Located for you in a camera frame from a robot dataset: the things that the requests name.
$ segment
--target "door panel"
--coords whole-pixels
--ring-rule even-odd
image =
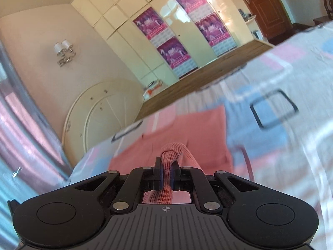
[[[291,23],[280,0],[244,0],[268,39],[291,29]]]

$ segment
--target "wall sconce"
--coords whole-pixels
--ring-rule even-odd
[[[63,66],[64,64],[71,62],[72,58],[76,55],[73,50],[73,44],[66,39],[61,43],[57,42],[54,45],[54,51],[57,56],[61,57],[61,59],[57,62],[59,66]]]

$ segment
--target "blue curtain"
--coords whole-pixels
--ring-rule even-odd
[[[68,184],[72,168],[57,135],[26,91],[0,41],[0,249],[19,244],[8,200]]]

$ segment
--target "corner shelf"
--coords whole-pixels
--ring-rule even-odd
[[[256,17],[257,17],[257,15],[253,15],[253,16],[250,17],[245,23],[246,23],[246,24],[249,24],[249,23],[252,22]]]

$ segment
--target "curved headboard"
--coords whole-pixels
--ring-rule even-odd
[[[76,99],[62,135],[72,166],[90,148],[134,122],[143,104],[143,92],[137,82],[114,79],[88,88]]]

